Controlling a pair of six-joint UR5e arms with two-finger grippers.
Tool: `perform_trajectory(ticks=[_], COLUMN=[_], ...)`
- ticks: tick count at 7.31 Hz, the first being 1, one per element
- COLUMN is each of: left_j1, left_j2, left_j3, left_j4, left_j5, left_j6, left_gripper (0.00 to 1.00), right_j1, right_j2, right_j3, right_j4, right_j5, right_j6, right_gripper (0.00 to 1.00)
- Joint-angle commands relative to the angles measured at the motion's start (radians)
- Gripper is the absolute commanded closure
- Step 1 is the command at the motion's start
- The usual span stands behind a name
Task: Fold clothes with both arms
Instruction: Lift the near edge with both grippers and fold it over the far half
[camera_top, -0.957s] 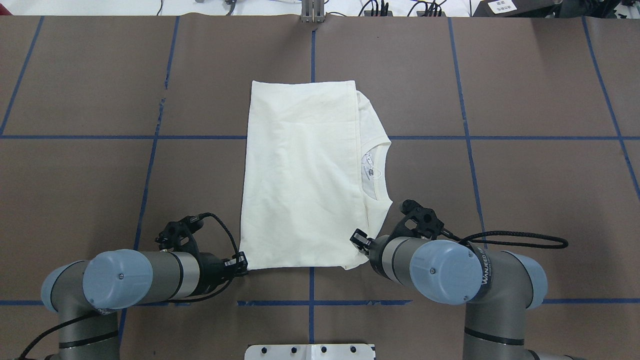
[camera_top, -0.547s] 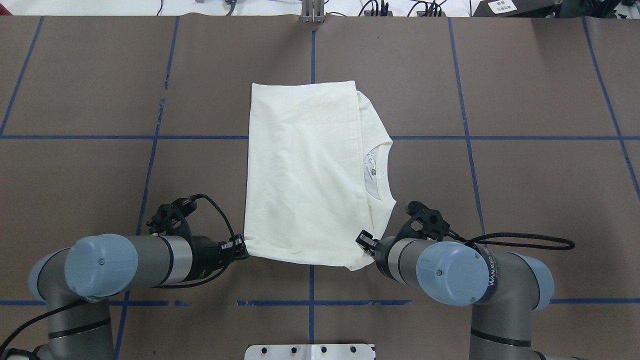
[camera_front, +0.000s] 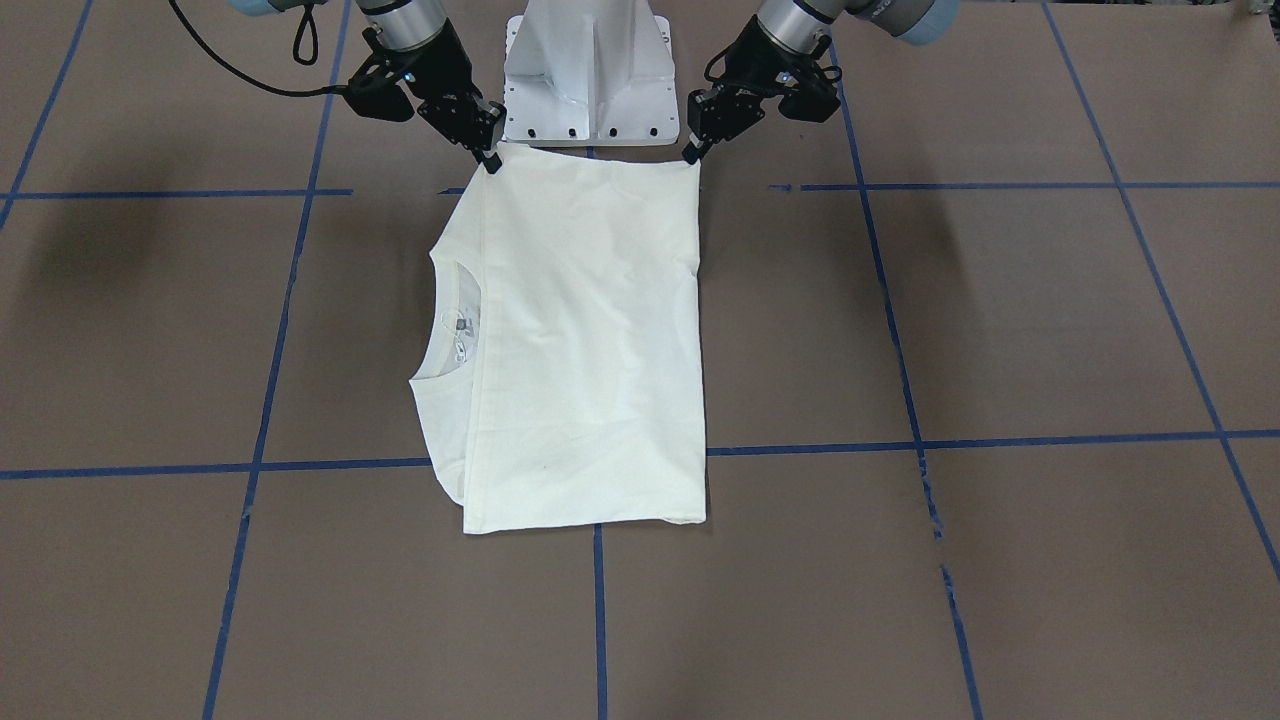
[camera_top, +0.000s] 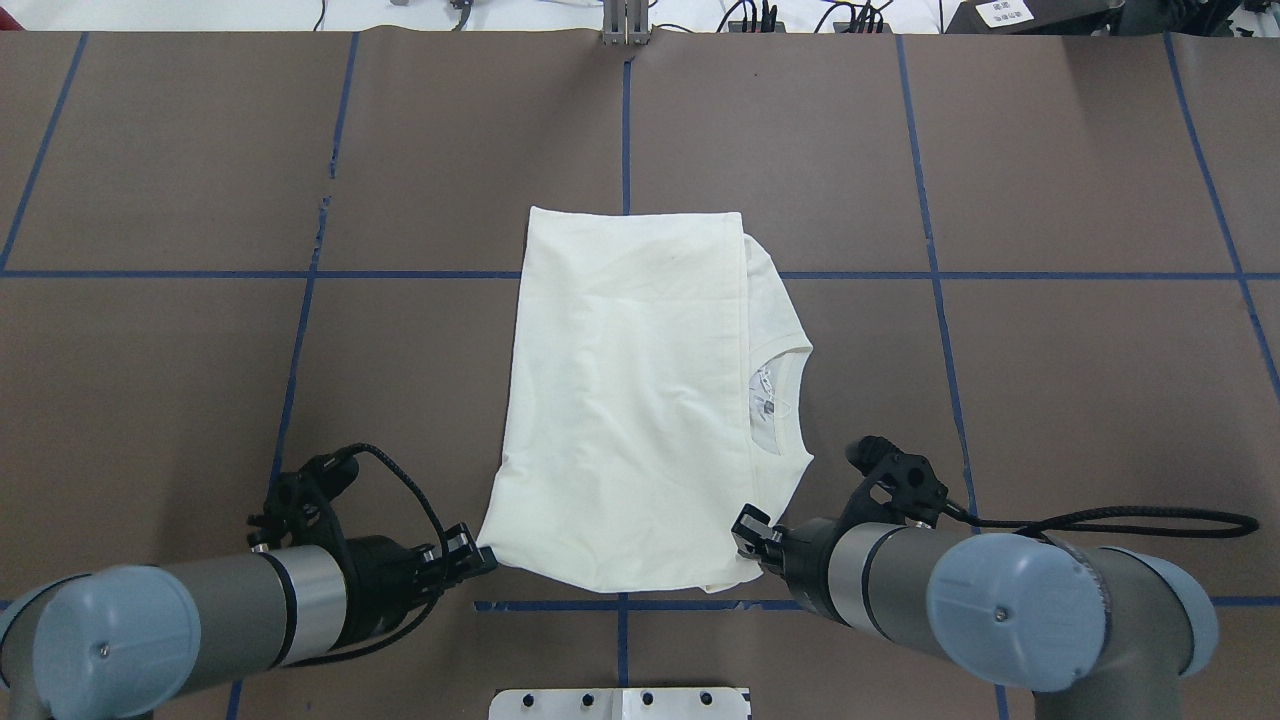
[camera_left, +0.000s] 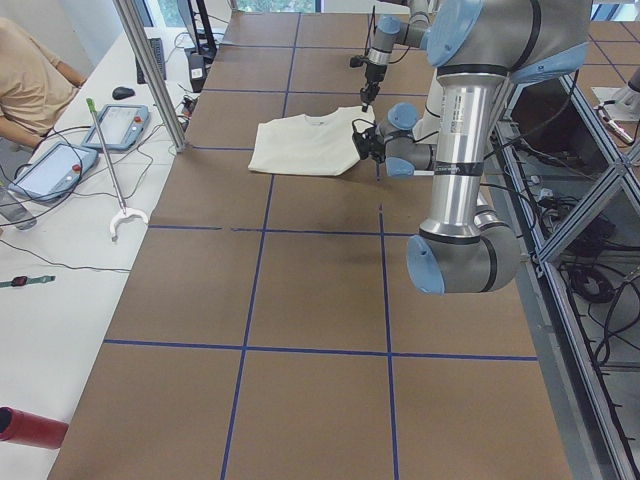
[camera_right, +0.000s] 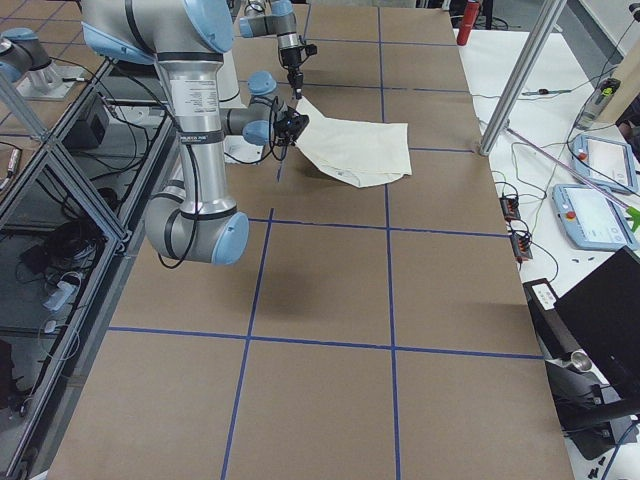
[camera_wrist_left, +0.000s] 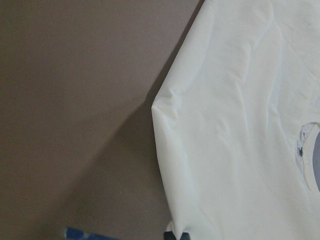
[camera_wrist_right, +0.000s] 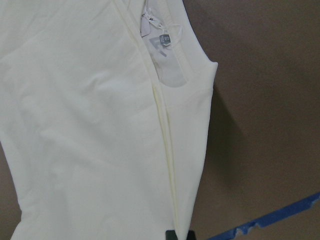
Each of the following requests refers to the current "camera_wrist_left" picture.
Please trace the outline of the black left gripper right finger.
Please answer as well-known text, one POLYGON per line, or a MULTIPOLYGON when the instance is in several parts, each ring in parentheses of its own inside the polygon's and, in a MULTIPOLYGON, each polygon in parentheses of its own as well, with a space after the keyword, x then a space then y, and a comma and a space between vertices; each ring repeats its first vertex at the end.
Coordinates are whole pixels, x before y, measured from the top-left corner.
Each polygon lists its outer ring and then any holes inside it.
POLYGON ((191 236, 188 232, 183 232, 181 234, 180 240, 191 240, 191 236))

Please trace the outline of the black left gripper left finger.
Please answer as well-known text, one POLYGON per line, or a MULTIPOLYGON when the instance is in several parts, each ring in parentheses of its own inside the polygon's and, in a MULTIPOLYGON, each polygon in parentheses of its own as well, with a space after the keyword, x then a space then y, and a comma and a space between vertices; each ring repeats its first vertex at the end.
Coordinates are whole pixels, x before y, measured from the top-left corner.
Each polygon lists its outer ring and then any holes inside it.
POLYGON ((165 231, 163 233, 164 240, 175 240, 175 235, 172 231, 165 231))

